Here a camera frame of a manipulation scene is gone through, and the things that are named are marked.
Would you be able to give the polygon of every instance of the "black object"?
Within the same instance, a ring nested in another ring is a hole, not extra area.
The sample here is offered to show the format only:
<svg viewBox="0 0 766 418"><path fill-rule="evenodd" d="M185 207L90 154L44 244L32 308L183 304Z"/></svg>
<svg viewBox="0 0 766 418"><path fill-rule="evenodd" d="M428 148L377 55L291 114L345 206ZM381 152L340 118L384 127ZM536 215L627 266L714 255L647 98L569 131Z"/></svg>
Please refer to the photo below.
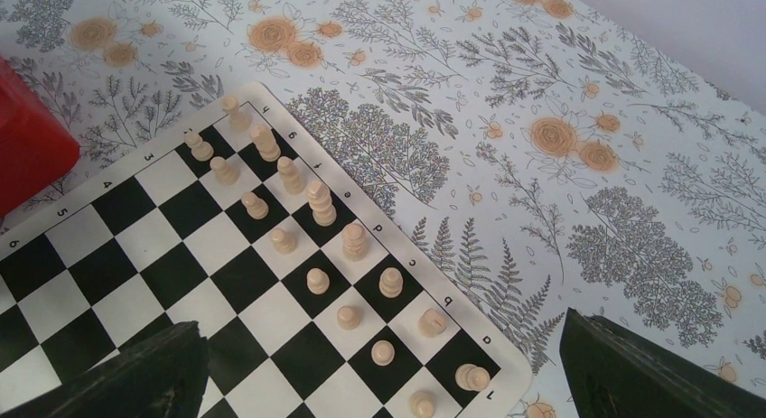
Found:
<svg viewBox="0 0 766 418"><path fill-rule="evenodd" d="M559 353L581 418L766 416L766 400L601 316L570 308Z"/></svg>
<svg viewBox="0 0 766 418"><path fill-rule="evenodd" d="M0 418L197 418L207 381L207 340L184 322Z"/></svg>

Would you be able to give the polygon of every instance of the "chessboard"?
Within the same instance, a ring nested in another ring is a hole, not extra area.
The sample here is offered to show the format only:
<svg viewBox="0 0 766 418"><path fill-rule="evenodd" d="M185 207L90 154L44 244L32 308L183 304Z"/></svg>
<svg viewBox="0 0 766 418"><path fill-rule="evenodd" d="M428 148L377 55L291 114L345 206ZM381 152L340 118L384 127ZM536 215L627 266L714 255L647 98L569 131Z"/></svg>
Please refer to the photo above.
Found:
<svg viewBox="0 0 766 418"><path fill-rule="evenodd" d="M0 237L0 412L174 323L205 417L504 417L521 352L259 83Z"/></svg>

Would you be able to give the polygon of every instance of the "tablecloth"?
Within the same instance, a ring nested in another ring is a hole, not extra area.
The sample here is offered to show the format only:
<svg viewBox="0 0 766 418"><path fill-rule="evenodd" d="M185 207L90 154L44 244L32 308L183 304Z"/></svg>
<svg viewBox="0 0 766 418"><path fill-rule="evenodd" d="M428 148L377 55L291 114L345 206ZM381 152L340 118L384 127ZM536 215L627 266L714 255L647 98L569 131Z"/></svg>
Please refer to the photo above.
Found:
<svg viewBox="0 0 766 418"><path fill-rule="evenodd" d="M3 230L258 80L525 353L512 416L576 416L567 307L766 395L766 118L577 0L2 0L0 38L82 146Z"/></svg>

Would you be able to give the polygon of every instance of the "pawn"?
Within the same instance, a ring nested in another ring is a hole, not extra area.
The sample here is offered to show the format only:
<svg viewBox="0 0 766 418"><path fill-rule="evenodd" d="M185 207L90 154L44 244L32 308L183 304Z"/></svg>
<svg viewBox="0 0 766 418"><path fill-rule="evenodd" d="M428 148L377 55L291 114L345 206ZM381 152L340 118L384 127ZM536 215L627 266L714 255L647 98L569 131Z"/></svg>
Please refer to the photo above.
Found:
<svg viewBox="0 0 766 418"><path fill-rule="evenodd" d="M191 149L191 156L197 161L204 163L213 157L213 148L207 141L196 132L187 132L183 136L183 141Z"/></svg>
<svg viewBox="0 0 766 418"><path fill-rule="evenodd" d="M394 345L382 339L372 346L372 362L384 367L394 360Z"/></svg>
<svg viewBox="0 0 766 418"><path fill-rule="evenodd" d="M253 122L253 116L247 111L242 111L239 101L233 96L226 96L221 101L223 112L229 115L229 124L236 132L245 132Z"/></svg>
<svg viewBox="0 0 766 418"><path fill-rule="evenodd" d="M308 284L309 292L322 294L330 288L330 277L322 269L314 267L306 275L306 284Z"/></svg>
<svg viewBox="0 0 766 418"><path fill-rule="evenodd" d="M271 232L271 243L274 250L280 254L290 254L295 250L297 242L292 233L284 231L281 228L275 228Z"/></svg>
<svg viewBox="0 0 766 418"><path fill-rule="evenodd" d="M429 308L420 316L417 328L424 337L432 339L447 329L447 319L439 311Z"/></svg>
<svg viewBox="0 0 766 418"><path fill-rule="evenodd" d="M252 192L242 194L242 204L248 211L248 215L253 219L263 219L268 215L268 205L263 199L260 199Z"/></svg>
<svg viewBox="0 0 766 418"><path fill-rule="evenodd" d="M296 195L303 192L306 183L292 159L287 156L279 158L276 161L276 170L279 172L279 177L282 179L288 194Z"/></svg>
<svg viewBox="0 0 766 418"><path fill-rule="evenodd" d="M343 228L343 254L352 262L358 262L367 254L367 231L355 222Z"/></svg>
<svg viewBox="0 0 766 418"><path fill-rule="evenodd" d="M436 413L434 395L427 391L417 391L409 397L409 410L415 418L432 418Z"/></svg>
<svg viewBox="0 0 766 418"><path fill-rule="evenodd" d="M344 330L353 330L361 321L359 309L344 305L338 309L338 325Z"/></svg>
<svg viewBox="0 0 766 418"><path fill-rule="evenodd" d="M490 373L474 364L457 367L455 382L466 391L483 391L490 385Z"/></svg>
<svg viewBox="0 0 766 418"><path fill-rule="evenodd" d="M216 179L221 185L231 186L239 179L239 170L232 167L220 156L210 160L210 169L215 173Z"/></svg>
<svg viewBox="0 0 766 418"><path fill-rule="evenodd" d="M402 293L403 283L402 273L395 267L389 267L380 275L380 292L387 298L396 298Z"/></svg>

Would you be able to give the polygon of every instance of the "chess piece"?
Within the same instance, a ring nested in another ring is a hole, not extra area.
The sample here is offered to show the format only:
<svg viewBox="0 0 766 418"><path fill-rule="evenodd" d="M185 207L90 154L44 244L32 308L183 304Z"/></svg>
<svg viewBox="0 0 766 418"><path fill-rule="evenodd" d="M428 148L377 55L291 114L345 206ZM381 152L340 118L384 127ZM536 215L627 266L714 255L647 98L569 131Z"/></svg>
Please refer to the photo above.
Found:
<svg viewBox="0 0 766 418"><path fill-rule="evenodd" d="M344 305L338 309L338 325L344 330L353 330L361 321L360 310Z"/></svg>
<svg viewBox="0 0 766 418"><path fill-rule="evenodd" d="M429 308L420 316L417 328L424 337L432 339L447 329L447 319L439 311Z"/></svg>
<svg viewBox="0 0 766 418"><path fill-rule="evenodd" d="M330 277L322 269L313 268L306 275L306 283L313 294L322 294L330 288Z"/></svg>
<svg viewBox="0 0 766 418"><path fill-rule="evenodd" d="M490 385L490 373L474 364L463 364L457 367L455 382L466 391L483 391Z"/></svg>
<svg viewBox="0 0 766 418"><path fill-rule="evenodd" d="M268 215L268 205L263 199L260 199L252 192L242 194L242 204L248 211L248 215L253 219L263 219Z"/></svg>
<svg viewBox="0 0 766 418"><path fill-rule="evenodd" d="M343 228L343 254L352 262L358 262L367 254L367 230L352 222Z"/></svg>
<svg viewBox="0 0 766 418"><path fill-rule="evenodd" d="M380 275L380 292L387 298L396 298L402 293L402 273L395 267L389 267Z"/></svg>
<svg viewBox="0 0 766 418"><path fill-rule="evenodd" d="M253 116L239 107L239 101L233 96L226 96L221 101L223 111L229 115L229 124L235 132L245 132L253 122Z"/></svg>
<svg viewBox="0 0 766 418"><path fill-rule="evenodd" d="M239 179L239 170L232 167L220 156L210 160L210 169L215 173L216 179L221 185L231 186Z"/></svg>
<svg viewBox="0 0 766 418"><path fill-rule="evenodd" d="M288 194L296 195L303 192L306 183L292 159L287 156L279 158L276 161L276 170L279 172L279 177L282 179Z"/></svg>
<svg viewBox="0 0 766 418"><path fill-rule="evenodd" d="M313 211L313 220L323 227L327 227L337 217L335 207L332 205L332 196L330 189L321 181L312 181L306 188L306 198L309 201L309 207Z"/></svg>
<svg viewBox="0 0 766 418"><path fill-rule="evenodd" d="M275 228L271 232L271 243L274 245L274 250L280 254L290 254L295 250L297 242L295 236L288 231L284 231L281 228Z"/></svg>
<svg viewBox="0 0 766 418"><path fill-rule="evenodd" d="M381 367L387 366L394 360L394 346L382 339L372 345L372 362Z"/></svg>
<svg viewBox="0 0 766 418"><path fill-rule="evenodd" d="M213 148L207 141L196 132L189 131L183 135L183 141L191 149L191 156L197 161L204 163L213 157Z"/></svg>
<svg viewBox="0 0 766 418"><path fill-rule="evenodd" d="M267 125L257 124L253 126L250 129L250 139L253 140L253 144L256 145L264 161L272 163L279 159L282 151L276 145L276 138Z"/></svg>
<svg viewBox="0 0 766 418"><path fill-rule="evenodd" d="M432 418L436 413L434 395L427 391L417 391L409 397L409 410L415 418Z"/></svg>

